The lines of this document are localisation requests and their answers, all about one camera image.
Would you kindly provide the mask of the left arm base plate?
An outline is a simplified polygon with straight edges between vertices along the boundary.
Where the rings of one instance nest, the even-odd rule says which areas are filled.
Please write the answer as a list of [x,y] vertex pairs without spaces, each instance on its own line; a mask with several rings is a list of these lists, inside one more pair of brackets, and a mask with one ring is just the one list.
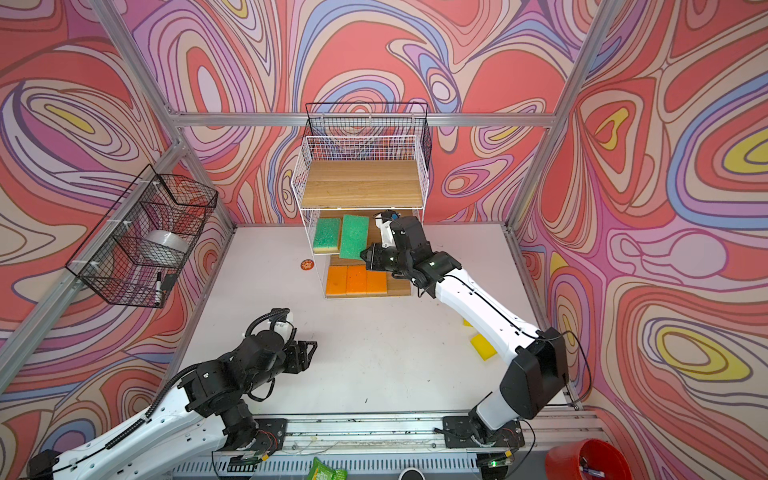
[[254,418],[242,421],[227,434],[225,448],[274,454],[283,449],[287,426],[286,418]]

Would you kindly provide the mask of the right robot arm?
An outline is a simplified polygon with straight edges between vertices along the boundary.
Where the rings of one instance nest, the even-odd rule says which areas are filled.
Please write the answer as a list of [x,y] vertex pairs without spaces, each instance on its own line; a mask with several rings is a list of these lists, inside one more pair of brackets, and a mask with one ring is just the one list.
[[386,210],[375,216],[375,223],[381,241],[360,253],[366,269],[408,280],[452,308],[507,365],[499,386],[468,414],[475,434],[492,434],[511,421],[534,419],[569,382],[563,334],[522,320],[453,256],[433,250],[417,217]]

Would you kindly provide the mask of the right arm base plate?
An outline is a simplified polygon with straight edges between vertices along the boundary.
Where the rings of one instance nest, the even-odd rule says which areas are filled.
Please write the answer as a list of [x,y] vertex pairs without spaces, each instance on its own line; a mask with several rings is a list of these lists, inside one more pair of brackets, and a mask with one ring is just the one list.
[[449,449],[505,448],[516,451],[525,445],[525,439],[517,421],[492,430],[480,420],[466,415],[451,415],[442,418],[442,425],[434,429],[442,435]]

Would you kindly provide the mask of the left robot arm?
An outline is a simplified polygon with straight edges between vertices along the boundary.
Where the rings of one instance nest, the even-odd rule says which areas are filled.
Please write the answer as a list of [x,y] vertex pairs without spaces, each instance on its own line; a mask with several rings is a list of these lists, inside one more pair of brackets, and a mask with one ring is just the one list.
[[149,407],[64,451],[44,450],[29,479],[151,479],[192,457],[251,445],[260,430],[246,398],[280,374],[299,374],[317,344],[272,330],[247,334],[232,351],[179,371]]

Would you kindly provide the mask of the pale yellow sponge orange underside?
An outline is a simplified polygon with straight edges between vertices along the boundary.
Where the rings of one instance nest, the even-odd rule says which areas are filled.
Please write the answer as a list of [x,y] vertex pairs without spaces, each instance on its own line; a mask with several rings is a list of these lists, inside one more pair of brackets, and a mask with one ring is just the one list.
[[366,294],[370,296],[386,296],[388,293],[388,274],[386,272],[368,271],[366,274]]

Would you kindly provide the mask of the green sponge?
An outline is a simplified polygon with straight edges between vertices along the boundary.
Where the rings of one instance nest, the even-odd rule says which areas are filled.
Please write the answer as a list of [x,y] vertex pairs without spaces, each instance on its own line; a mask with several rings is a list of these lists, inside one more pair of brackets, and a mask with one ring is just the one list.
[[342,219],[320,218],[315,227],[312,250],[315,254],[337,254],[340,250]]

